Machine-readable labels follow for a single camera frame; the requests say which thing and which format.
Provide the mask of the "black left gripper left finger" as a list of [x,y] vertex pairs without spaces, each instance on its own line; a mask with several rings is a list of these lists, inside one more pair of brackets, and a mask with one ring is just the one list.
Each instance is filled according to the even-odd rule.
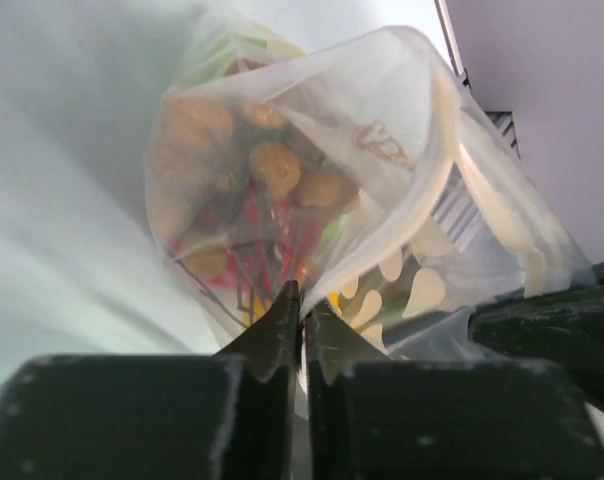
[[55,355],[0,396],[0,479],[286,479],[300,290],[211,356]]

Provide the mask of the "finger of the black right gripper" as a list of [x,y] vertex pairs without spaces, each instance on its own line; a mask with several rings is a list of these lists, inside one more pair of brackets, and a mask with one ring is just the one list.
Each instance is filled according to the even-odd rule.
[[476,310],[469,340],[509,357],[535,357],[564,368],[604,411],[604,262],[597,284]]

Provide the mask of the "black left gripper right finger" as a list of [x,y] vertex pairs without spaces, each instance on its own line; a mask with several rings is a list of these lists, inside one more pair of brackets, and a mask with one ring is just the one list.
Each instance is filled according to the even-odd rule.
[[604,479],[585,398],[551,362],[393,361],[324,303],[305,350],[317,479]]

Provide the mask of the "clear polka dot zip bag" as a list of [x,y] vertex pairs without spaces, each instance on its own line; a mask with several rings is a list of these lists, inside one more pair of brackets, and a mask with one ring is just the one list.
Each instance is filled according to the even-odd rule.
[[146,209],[216,333],[284,283],[388,355],[482,358],[480,305],[590,286],[593,270],[432,44],[385,27],[305,55],[206,12],[162,98]]

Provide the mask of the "brown fake berry bunch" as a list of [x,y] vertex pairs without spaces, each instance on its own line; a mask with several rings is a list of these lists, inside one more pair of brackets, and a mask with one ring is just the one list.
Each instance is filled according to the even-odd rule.
[[322,223],[354,210],[359,188],[301,130],[268,104],[170,94],[147,156],[147,214],[169,250],[200,206],[252,186],[292,200]]

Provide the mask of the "green fake food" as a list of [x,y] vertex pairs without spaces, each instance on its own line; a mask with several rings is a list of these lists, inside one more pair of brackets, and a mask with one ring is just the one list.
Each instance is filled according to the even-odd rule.
[[252,61],[272,64],[276,54],[262,38],[223,36],[220,39],[193,41],[186,49],[174,75],[177,85],[193,86],[224,76],[233,65]]

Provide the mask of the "red fake food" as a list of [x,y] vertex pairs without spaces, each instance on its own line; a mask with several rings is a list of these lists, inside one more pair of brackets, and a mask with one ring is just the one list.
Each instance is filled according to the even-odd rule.
[[322,230],[296,202],[272,200],[249,186],[201,205],[171,238],[170,258],[215,286],[238,285],[273,298],[285,281],[304,276]]

